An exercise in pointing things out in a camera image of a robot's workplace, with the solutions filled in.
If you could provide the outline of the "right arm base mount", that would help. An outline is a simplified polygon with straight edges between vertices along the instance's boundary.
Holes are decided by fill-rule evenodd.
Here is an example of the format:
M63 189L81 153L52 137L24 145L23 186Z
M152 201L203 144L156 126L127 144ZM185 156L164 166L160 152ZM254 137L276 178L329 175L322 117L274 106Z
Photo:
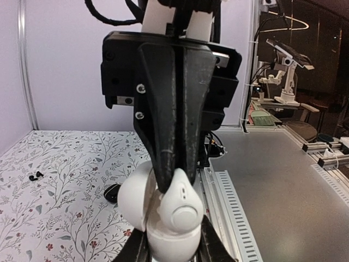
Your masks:
M225 146L221 139L212 131L200 133L199 148L197 155L197 168L210 167L210 158L219 158L226 153Z

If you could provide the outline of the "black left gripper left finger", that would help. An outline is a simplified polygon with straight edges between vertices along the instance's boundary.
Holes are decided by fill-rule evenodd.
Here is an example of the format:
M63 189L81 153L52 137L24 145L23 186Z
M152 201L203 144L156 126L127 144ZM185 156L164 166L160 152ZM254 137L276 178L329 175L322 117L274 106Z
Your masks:
M145 232L134 229L113 262L149 262L150 251Z

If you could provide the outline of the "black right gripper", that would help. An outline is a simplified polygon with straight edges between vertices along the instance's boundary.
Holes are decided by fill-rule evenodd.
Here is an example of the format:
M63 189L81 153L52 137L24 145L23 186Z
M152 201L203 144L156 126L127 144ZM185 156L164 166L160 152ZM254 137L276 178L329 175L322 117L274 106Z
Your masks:
M113 31L102 45L101 86L108 108L134 108L134 127L166 193L177 167L194 184L200 131L215 131L238 86L241 55L216 43Z

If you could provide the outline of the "white earbud charging case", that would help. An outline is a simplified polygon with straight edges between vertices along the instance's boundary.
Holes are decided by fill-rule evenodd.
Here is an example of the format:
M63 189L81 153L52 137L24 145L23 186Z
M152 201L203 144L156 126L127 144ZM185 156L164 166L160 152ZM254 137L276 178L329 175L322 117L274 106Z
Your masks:
M152 163L140 164L122 183L117 203L126 221L146 235L156 261L189 261L196 253L204 208L182 169L163 194Z

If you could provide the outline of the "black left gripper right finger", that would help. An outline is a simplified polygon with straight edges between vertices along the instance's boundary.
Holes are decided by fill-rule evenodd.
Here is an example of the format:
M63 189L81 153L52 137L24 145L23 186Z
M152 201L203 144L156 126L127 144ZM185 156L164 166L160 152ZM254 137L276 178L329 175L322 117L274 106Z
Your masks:
M203 262L236 262L230 256L216 233L209 218L204 215L201 222L201 238L197 249L198 261Z

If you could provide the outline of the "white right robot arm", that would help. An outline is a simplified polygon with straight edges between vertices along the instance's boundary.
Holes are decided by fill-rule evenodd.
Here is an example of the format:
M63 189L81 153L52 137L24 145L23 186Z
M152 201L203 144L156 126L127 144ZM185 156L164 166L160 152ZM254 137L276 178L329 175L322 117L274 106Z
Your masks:
M220 1L129 4L140 32L103 40L101 85L108 108L134 108L134 129L167 192L177 168L194 182L205 136L217 130L238 86L242 61L215 41Z

